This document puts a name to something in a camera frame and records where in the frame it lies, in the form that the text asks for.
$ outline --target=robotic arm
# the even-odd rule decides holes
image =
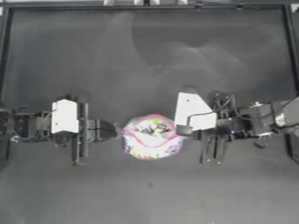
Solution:
[[[189,88],[178,97],[177,134],[202,140],[201,162],[205,165],[222,165],[229,143],[234,140],[254,138],[257,146],[265,148],[274,134],[293,134],[297,139],[298,112],[299,97],[238,108],[234,95],[211,93],[209,105],[197,90]]]
[[[71,142],[71,161],[85,164],[90,144],[118,136],[117,127],[99,119],[90,119],[86,102],[63,99],[51,105],[51,111],[23,113],[0,108],[0,144],[6,147],[4,160],[10,157],[10,143],[52,141],[58,147]]]

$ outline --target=metal frame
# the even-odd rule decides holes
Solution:
[[[135,1],[111,1],[115,6],[106,6],[105,1],[94,2],[44,2],[44,3],[0,3],[3,7],[2,31],[0,31],[0,104],[3,101],[6,64],[8,59],[11,26],[15,11],[271,11],[281,10],[283,13],[285,34],[289,44],[290,60],[294,72],[294,89],[295,95],[299,96],[299,55],[298,44],[293,20],[293,5],[290,3],[203,3],[197,0],[187,0],[187,4],[181,5],[181,0],[162,0],[159,5],[153,5],[154,1],[142,0],[143,5],[135,5]],[[299,147],[293,137],[287,136],[287,146],[291,157],[299,155]]]

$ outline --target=dark gray surface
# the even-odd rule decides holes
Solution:
[[[247,14],[18,12],[4,101],[50,108],[85,95],[94,117],[174,117],[183,85],[242,103],[294,96],[279,12]],[[198,165],[199,143],[155,162],[95,144],[90,166],[50,144],[14,147],[0,173],[2,223],[297,223],[299,168],[283,138],[269,149],[234,143],[223,168]]]

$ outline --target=cable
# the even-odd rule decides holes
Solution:
[[[239,113],[239,110],[238,110],[237,97],[235,97],[235,95],[233,95],[233,101],[231,101],[231,102],[233,102],[233,109],[234,109],[234,112],[237,113],[238,118],[242,119],[242,120],[253,121],[253,120],[255,120],[255,119],[263,119],[263,118],[267,118],[267,117],[270,117],[270,116],[274,114],[274,112],[271,112],[271,113],[267,114],[267,115],[253,116],[253,117],[245,117],[245,116]]]
[[[52,113],[55,112],[55,110],[44,117],[42,126],[40,126],[40,131],[36,133],[35,138],[40,136],[40,134],[43,133],[43,128],[46,126],[47,120],[50,119]]]
[[[223,103],[223,105],[218,109],[214,109],[211,112],[207,112],[207,113],[190,115],[189,116],[189,119],[191,119],[194,116],[206,116],[206,115],[210,115],[210,114],[214,114],[214,113],[221,112],[229,106],[233,98],[234,98],[234,95],[230,96],[230,98],[227,99],[227,101]]]

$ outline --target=plastic bag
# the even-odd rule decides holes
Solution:
[[[175,134],[174,122],[162,115],[134,118],[123,129],[126,153],[155,160],[179,153],[186,137]]]

